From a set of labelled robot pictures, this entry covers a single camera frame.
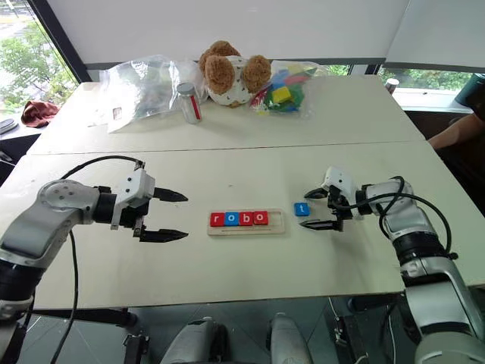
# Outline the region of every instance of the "blue letter block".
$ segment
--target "blue letter block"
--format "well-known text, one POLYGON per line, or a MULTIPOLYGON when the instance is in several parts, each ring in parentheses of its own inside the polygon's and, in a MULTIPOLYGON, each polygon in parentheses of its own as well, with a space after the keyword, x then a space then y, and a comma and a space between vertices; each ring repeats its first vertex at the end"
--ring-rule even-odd
POLYGON ((238 226, 239 225, 239 213, 238 212, 226 212, 224 216, 224 226, 238 226))
POLYGON ((296 216, 309 216, 310 215, 310 206, 306 202, 297 202, 295 203, 295 215, 296 216))

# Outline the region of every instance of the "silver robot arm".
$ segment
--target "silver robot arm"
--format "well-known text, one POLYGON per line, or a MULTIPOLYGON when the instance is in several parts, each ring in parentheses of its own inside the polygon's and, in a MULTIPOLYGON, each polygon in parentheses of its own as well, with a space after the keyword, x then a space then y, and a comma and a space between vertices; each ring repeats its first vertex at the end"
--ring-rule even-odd
POLYGON ((346 172, 330 167, 321 187, 305 197, 327 197, 328 207, 339 223, 305 221, 302 226, 341 231, 343 220, 369 214, 381 217, 405 284, 399 307, 402 315, 408 313, 403 319, 411 322, 419 334, 415 362, 485 362, 483 319, 452 261, 457 256, 440 243, 413 196, 411 185, 400 177, 357 188, 346 172))
POLYGON ((25 328, 17 323, 31 307, 33 293, 73 226, 93 222, 133 229, 144 242, 186 237, 181 231, 147 231, 143 218, 152 198, 187 201, 177 192, 155 187, 143 168, 127 176, 118 194, 109 187, 88 187, 74 180, 54 180, 0 238, 0 363, 16 362, 25 328))

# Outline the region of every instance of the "teddy bear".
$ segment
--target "teddy bear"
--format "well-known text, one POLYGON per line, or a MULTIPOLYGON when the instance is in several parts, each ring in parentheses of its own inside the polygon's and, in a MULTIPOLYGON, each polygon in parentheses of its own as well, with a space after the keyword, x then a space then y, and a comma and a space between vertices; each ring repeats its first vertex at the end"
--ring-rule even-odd
POLYGON ((199 67, 210 97, 231 108, 248 102, 271 77, 269 60, 262 55, 254 55, 249 60, 243 58, 223 40, 202 54, 199 67))

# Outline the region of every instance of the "white table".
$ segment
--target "white table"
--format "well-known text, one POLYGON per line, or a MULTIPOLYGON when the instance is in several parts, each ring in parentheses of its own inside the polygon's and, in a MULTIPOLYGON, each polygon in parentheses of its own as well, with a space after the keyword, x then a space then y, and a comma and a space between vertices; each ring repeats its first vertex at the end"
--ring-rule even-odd
MULTIPOLYGON (((344 232, 311 231, 298 225, 293 203, 315 188, 329 165, 351 173, 358 184, 401 174, 419 196, 449 219, 453 250, 467 284, 485 283, 479 211, 425 141, 292 148, 125 153, 146 161, 157 186, 188 202, 153 201, 147 226, 189 232, 170 243, 140 243, 132 231, 108 225, 74 228, 80 262, 80 307, 148 306, 277 297, 311 297, 399 291, 403 288, 392 245, 377 218, 345 221, 344 232), (212 209, 278 208, 286 233, 209 237, 212 209)), ((97 154, 28 155, 0 189, 0 231, 35 199, 46 182, 97 154)), ((86 185, 116 186, 131 162, 103 162, 73 178, 86 185)), ((323 201, 312 217, 330 218, 323 201)), ((444 239, 434 213, 429 216, 444 239)), ((61 249, 37 290, 37 308, 72 305, 70 244, 61 249)))
POLYGON ((319 146, 423 140, 421 133, 376 76, 325 77, 318 82, 313 115, 259 116, 243 106, 202 105, 194 126, 181 113, 153 116, 107 134, 99 122, 98 83, 84 83, 56 115, 29 154, 148 152, 319 146))

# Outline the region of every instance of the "plastic bag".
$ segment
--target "plastic bag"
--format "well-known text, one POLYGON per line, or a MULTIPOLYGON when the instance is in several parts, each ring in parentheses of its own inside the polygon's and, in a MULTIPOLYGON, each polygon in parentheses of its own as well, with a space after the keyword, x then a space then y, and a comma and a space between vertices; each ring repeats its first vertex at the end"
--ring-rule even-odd
POLYGON ((271 79, 250 102, 250 108, 260 115, 291 114, 305 117, 311 114, 312 81, 327 76, 325 66, 313 62, 273 61, 271 79))
POLYGON ((199 102, 208 97, 204 77, 194 61, 172 61, 163 55, 128 61, 102 71, 100 81, 109 133, 141 118, 179 111, 179 83, 193 83, 199 102))

